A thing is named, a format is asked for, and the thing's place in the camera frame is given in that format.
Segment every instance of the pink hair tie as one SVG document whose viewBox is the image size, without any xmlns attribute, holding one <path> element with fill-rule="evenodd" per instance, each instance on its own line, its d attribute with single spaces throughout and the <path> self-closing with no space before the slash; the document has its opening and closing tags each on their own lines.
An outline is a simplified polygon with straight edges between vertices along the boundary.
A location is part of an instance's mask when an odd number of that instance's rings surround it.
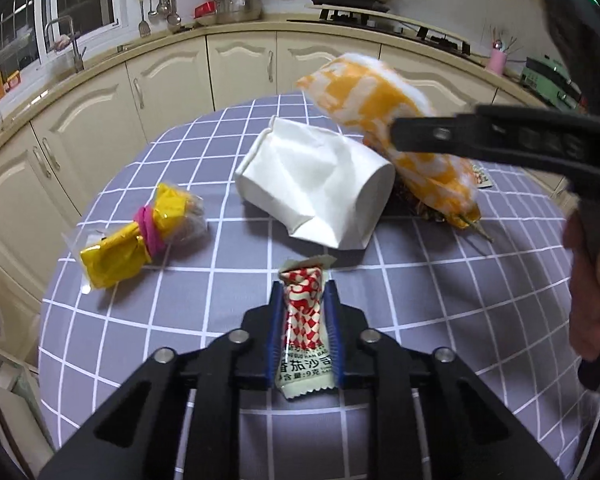
<svg viewBox="0 0 600 480">
<path fill-rule="evenodd" d="M 164 242 L 160 238 L 160 233 L 154 223 L 154 208 L 150 205 L 142 206 L 134 216 L 134 222 L 140 228 L 140 234 L 144 238 L 146 249 L 149 251 L 149 256 L 154 258 L 164 250 Z"/>
</svg>

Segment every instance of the silver screw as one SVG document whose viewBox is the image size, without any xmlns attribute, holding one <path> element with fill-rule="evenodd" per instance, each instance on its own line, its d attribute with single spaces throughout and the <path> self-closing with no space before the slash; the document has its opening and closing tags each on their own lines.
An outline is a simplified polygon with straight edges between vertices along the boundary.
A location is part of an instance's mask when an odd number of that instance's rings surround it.
<svg viewBox="0 0 600 480">
<path fill-rule="evenodd" d="M 166 364 L 176 356 L 171 348 L 159 348 L 154 353 L 154 359 L 159 363 Z"/>
<path fill-rule="evenodd" d="M 440 140 L 449 140 L 451 138 L 451 130 L 447 128 L 436 128 L 433 130 L 433 136 Z"/>
<path fill-rule="evenodd" d="M 360 339 L 365 343 L 377 343 L 381 337 L 378 330 L 374 330 L 373 328 L 367 328 L 360 333 Z"/>
<path fill-rule="evenodd" d="M 229 341 L 231 341 L 232 343 L 236 343 L 238 345 L 240 345 L 242 343 L 246 343 L 248 340 L 249 340 L 249 332 L 247 332 L 246 330 L 243 330 L 241 328 L 238 328 L 237 330 L 233 330 L 229 334 Z"/>
<path fill-rule="evenodd" d="M 451 348 L 438 348 L 434 357 L 441 363 L 450 363 L 456 358 L 456 354 Z"/>
</svg>

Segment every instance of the person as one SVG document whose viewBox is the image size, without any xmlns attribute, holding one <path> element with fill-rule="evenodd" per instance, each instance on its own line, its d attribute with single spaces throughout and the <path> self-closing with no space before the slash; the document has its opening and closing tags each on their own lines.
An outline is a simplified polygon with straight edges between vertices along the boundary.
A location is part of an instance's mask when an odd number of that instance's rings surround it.
<svg viewBox="0 0 600 480">
<path fill-rule="evenodd" d="M 584 229 L 577 211 L 567 220 L 562 243 L 573 251 L 569 284 L 570 343 L 584 360 L 595 361 L 600 355 L 600 254 L 594 265 L 587 253 Z"/>
</svg>

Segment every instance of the round table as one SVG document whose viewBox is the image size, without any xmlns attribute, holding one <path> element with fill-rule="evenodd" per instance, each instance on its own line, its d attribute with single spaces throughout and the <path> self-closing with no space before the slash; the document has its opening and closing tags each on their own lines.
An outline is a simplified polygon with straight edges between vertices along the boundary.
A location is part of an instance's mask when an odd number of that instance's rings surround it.
<svg viewBox="0 0 600 480">
<path fill-rule="evenodd" d="M 166 131 L 97 196 L 78 229 L 117 228 L 158 182 L 205 200 L 208 240 L 173 247 L 110 290 L 81 291 L 81 268 L 60 258 L 43 300 L 40 386 L 56 446 L 73 434 L 155 349 L 202 348 L 267 303 L 276 269 L 324 248 L 292 239 L 238 196 L 232 174 L 273 115 L 337 130 L 301 93 L 257 99 Z M 362 139 L 357 134 L 350 134 Z M 343 303 L 403 346 L 455 349 L 541 441 L 565 474 L 595 401 L 576 378 L 568 343 L 570 255 L 560 210 L 523 171 L 482 164 L 479 193 L 491 245 L 474 232 L 412 218 L 390 200 L 365 251 L 333 251 Z M 286 401 L 242 395 L 241 478 L 362 478 L 366 392 Z M 178 459 L 181 473 L 183 456 Z"/>
</svg>

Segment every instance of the red and white checkered packet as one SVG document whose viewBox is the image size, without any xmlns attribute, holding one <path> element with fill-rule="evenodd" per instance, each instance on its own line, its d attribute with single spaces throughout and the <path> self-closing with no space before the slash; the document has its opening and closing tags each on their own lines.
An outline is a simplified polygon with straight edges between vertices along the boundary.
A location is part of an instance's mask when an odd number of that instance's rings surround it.
<svg viewBox="0 0 600 480">
<path fill-rule="evenodd" d="M 335 388 L 327 329 L 322 319 L 325 270 L 332 256 L 286 262 L 278 272 L 285 286 L 286 318 L 276 386 L 287 399 Z"/>
</svg>

